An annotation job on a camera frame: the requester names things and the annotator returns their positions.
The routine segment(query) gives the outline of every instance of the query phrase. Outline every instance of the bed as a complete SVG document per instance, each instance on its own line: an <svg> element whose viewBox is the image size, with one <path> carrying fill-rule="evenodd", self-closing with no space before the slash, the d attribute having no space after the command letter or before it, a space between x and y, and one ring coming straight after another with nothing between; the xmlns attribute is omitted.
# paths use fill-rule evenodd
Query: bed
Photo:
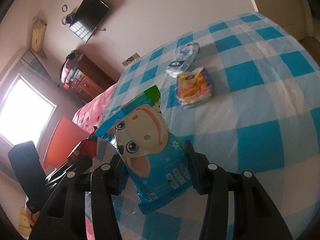
<svg viewBox="0 0 320 240"><path fill-rule="evenodd" d="M106 91L96 96L92 101L81 107L73 117L73 122L86 130L94 132L94 126L99 124L105 106L109 103L117 84L112 85Z"/></svg>
<svg viewBox="0 0 320 240"><path fill-rule="evenodd" d="M214 95L200 106L185 108L175 97L175 79L165 70L189 42L201 47L190 68L205 66ZM161 91L161 111L180 145L190 140L197 152L226 171L254 172L293 238L300 236L320 200L320 71L308 52L259 13L216 22L129 65L105 105L100 124L152 85ZM113 154L108 140L99 139L94 167L109 162ZM233 234L232 196L230 192L227 239ZM206 196L197 195L193 188L143 215L129 179L113 202L123 239L199 238ZM91 221L87 193L88 239L94 239Z"/></svg>

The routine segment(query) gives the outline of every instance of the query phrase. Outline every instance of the television screen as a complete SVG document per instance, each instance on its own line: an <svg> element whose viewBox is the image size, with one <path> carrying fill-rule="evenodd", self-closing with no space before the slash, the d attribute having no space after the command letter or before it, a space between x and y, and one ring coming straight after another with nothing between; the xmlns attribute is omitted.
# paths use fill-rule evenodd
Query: television screen
<svg viewBox="0 0 320 240"><path fill-rule="evenodd" d="M101 0L83 0L69 29L87 42L111 8Z"/></svg>

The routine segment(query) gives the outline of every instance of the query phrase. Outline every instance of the blue snack bag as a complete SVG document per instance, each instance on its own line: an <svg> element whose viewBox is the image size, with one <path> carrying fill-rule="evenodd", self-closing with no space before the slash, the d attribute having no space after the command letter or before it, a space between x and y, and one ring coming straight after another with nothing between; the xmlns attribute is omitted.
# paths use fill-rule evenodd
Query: blue snack bag
<svg viewBox="0 0 320 240"><path fill-rule="evenodd" d="M120 154L143 214L167 205L191 186L187 158L161 114L157 86L111 114L95 134L108 138Z"/></svg>

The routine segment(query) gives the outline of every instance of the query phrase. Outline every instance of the bright window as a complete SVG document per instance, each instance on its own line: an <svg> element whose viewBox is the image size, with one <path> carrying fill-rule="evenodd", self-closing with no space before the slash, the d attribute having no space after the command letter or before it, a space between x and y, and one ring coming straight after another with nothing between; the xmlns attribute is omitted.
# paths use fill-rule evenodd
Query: bright window
<svg viewBox="0 0 320 240"><path fill-rule="evenodd" d="M33 141L37 147L56 107L18 76L0 108L0 134L12 145Z"/></svg>

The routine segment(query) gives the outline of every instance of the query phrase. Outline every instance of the bag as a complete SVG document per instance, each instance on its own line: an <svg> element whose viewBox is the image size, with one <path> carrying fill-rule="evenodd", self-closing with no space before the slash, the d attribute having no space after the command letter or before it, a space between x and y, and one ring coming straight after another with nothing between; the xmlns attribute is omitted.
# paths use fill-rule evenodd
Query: bag
<svg viewBox="0 0 320 240"><path fill-rule="evenodd" d="M187 158L161 114L157 86L119 108L95 134L108 138L120 154L143 214L163 207L191 186Z"/></svg>
<svg viewBox="0 0 320 240"><path fill-rule="evenodd" d="M182 106L192 106L212 97L212 82L205 68L179 74L176 95Z"/></svg>

